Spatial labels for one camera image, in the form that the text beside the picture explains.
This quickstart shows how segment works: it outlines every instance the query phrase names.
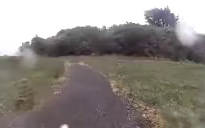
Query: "white sky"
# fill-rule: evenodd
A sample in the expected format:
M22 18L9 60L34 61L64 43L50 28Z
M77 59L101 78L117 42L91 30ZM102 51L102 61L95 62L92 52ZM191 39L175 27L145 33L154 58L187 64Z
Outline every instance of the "white sky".
M144 11L169 6L205 33L205 0L0 0L0 55L13 54L36 34L46 38L81 25L144 24Z

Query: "foliage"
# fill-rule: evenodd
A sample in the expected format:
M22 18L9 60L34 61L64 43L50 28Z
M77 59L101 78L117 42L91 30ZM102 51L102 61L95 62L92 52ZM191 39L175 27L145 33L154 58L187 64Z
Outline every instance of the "foliage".
M109 28L63 29L47 39L36 36L22 46L43 56L120 54L205 63L205 35L198 37L194 45L184 46L177 39L174 28L127 22Z
M174 27L176 22L179 20L178 16L175 16L171 12L169 7L164 9L154 8L151 10L145 11L145 19L150 25L157 27Z

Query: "tree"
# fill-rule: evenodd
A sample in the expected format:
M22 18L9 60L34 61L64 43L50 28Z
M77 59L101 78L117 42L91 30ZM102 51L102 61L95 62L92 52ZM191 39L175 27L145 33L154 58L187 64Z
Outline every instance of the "tree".
M179 17L172 13L168 6L164 9L153 8L146 10L144 16L149 25L157 27L174 27L179 20Z

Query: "green grass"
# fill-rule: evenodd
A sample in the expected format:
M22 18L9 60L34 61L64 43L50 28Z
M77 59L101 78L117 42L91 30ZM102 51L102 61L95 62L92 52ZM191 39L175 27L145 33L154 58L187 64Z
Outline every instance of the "green grass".
M205 128L205 65L136 57L78 57L162 111L168 128Z
M21 58L0 57L0 115L16 112L16 102L21 97L31 97L33 105L38 105L61 75L62 66L62 61L54 58L38 58L30 68L22 64Z
M136 104L159 108L168 128L205 128L205 65L168 60L69 56L39 58L33 68L25 68L18 58L0 58L0 107L14 110L23 85L33 90L35 101L45 99L64 60L91 65L128 90Z

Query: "paved path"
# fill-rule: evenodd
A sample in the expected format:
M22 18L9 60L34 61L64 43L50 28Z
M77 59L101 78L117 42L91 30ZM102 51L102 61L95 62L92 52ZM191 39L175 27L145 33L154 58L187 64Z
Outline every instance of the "paved path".
M109 82L92 69L71 65L69 82L60 96L40 110L12 123L13 128L135 128L126 105L111 91Z

